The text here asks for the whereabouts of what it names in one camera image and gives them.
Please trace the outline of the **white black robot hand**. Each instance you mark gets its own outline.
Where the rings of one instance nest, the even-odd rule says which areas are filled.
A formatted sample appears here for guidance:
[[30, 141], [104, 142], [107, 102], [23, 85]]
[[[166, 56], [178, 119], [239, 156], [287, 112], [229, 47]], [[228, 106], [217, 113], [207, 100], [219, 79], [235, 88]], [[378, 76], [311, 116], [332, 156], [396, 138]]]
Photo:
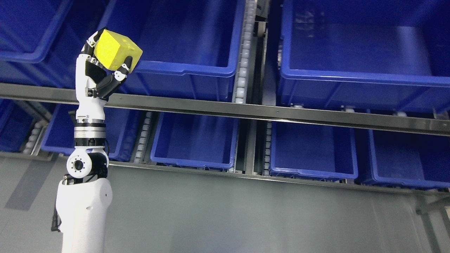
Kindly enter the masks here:
[[75, 91], [79, 107], [73, 117], [76, 123], [104, 122], [104, 106], [109, 97], [126, 81], [134, 61], [127, 56], [111, 74], [94, 53], [106, 27], [96, 31], [84, 43], [76, 60]]

